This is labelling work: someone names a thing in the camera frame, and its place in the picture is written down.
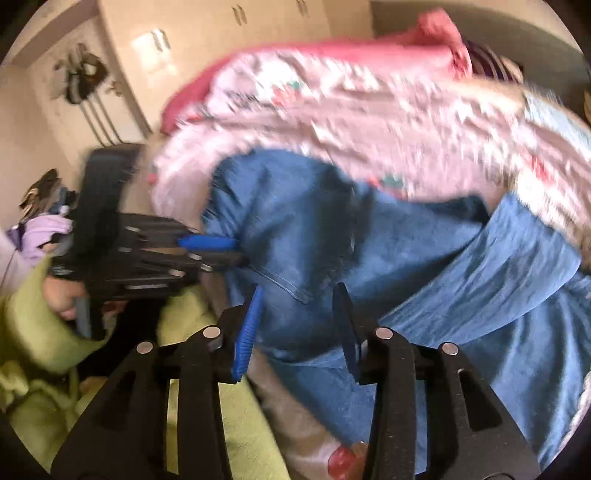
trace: pink blanket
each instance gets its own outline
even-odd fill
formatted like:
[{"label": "pink blanket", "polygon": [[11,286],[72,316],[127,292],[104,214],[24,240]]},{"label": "pink blanket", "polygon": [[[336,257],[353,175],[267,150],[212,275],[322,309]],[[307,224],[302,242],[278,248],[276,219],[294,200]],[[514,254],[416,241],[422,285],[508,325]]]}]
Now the pink blanket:
[{"label": "pink blanket", "polygon": [[160,131],[170,135],[178,114],[192,102],[202,102],[217,73],[244,53],[298,50],[319,57],[331,57],[364,66],[374,72],[424,75],[430,79],[462,79],[472,74],[466,47],[452,19],[441,8],[421,14],[410,30],[377,41],[330,40],[321,43],[283,43],[259,46],[227,56],[203,71],[168,102],[162,113]]}]

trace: pile of clothes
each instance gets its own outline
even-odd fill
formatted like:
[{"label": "pile of clothes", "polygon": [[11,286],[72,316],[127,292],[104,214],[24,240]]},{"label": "pile of clothes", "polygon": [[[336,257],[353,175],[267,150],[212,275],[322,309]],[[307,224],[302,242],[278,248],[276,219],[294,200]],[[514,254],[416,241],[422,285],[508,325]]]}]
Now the pile of clothes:
[{"label": "pile of clothes", "polygon": [[522,90],[522,112],[458,93],[472,57],[436,10],[373,42],[238,53],[163,113],[154,209],[237,238],[251,259],[225,280],[232,305],[264,286],[255,390],[276,435],[289,431],[265,401],[262,358],[299,418],[321,425],[305,440],[332,448],[303,453],[280,432],[300,475],[344,478],[331,454],[347,463],[340,445],[369,436],[375,390],[348,374],[332,321],[341,281],[411,342],[458,343],[543,467],[588,409],[591,133]]},{"label": "pile of clothes", "polygon": [[68,217],[77,193],[62,185],[59,173],[52,168],[37,180],[19,204],[22,216],[7,236],[30,267],[47,254],[49,245],[59,243],[72,229]]}]

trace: denim fabric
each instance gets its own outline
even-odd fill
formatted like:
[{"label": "denim fabric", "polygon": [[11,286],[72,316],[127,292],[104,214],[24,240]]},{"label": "denim fabric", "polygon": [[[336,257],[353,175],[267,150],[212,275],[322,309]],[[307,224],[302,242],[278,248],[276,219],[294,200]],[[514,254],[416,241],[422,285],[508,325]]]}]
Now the denim fabric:
[{"label": "denim fabric", "polygon": [[[408,203],[334,166],[255,150],[220,164],[203,222],[207,233],[240,242],[251,267],[226,274],[232,304],[251,284],[263,286],[259,347],[294,396],[342,441],[367,441],[375,389],[357,385],[345,368],[332,319],[339,281],[360,314],[411,342],[465,344],[540,460],[556,453],[591,363],[584,295],[556,300],[571,291],[562,287],[580,256],[515,197],[507,195],[489,218],[477,197]],[[567,340],[574,332],[582,338]],[[549,354],[537,351],[537,335],[556,336],[542,342]],[[564,342],[571,346],[568,365]],[[527,353],[524,362],[528,348],[537,354]],[[519,359],[528,365],[519,375],[505,369]],[[537,385],[540,378],[553,381]],[[529,411],[539,405],[559,413]],[[420,471],[424,418],[418,423]]]}]

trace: metal pin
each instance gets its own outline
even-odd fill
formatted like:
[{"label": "metal pin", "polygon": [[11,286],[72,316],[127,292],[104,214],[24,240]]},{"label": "metal pin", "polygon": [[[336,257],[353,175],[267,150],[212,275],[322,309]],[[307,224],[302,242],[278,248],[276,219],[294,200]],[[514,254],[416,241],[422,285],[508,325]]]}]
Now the metal pin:
[{"label": "metal pin", "polygon": [[394,332],[387,327],[378,327],[375,329],[375,336],[382,340],[390,340],[394,336]]},{"label": "metal pin", "polygon": [[441,349],[448,355],[457,355],[457,353],[460,351],[457,345],[451,342],[444,343]]},{"label": "metal pin", "polygon": [[154,348],[154,345],[152,345],[152,342],[142,342],[137,347],[135,347],[136,351],[138,353],[140,353],[141,355],[145,355],[146,353],[150,353],[153,348]]},{"label": "metal pin", "polygon": [[207,327],[203,331],[203,336],[205,338],[217,338],[222,334],[222,331],[218,327]]}]

